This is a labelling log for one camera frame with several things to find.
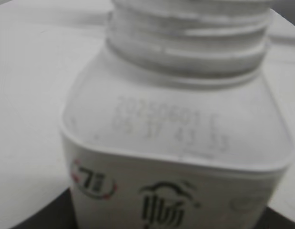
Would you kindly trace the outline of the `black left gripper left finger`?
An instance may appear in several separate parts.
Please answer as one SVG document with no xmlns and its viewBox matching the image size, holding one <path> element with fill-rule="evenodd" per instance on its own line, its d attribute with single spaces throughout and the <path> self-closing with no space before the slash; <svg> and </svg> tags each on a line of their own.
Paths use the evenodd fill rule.
<svg viewBox="0 0 295 229">
<path fill-rule="evenodd" d="M 69 189 L 32 217 L 14 226 L 15 229 L 78 228 Z"/>
</svg>

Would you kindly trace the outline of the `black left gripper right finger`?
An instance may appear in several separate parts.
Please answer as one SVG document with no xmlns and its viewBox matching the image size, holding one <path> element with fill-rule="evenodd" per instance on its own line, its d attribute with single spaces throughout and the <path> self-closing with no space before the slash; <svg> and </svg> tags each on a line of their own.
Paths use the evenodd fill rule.
<svg viewBox="0 0 295 229">
<path fill-rule="evenodd" d="M 295 222 L 267 207 L 258 221 L 258 229 L 295 229 Z"/>
</svg>

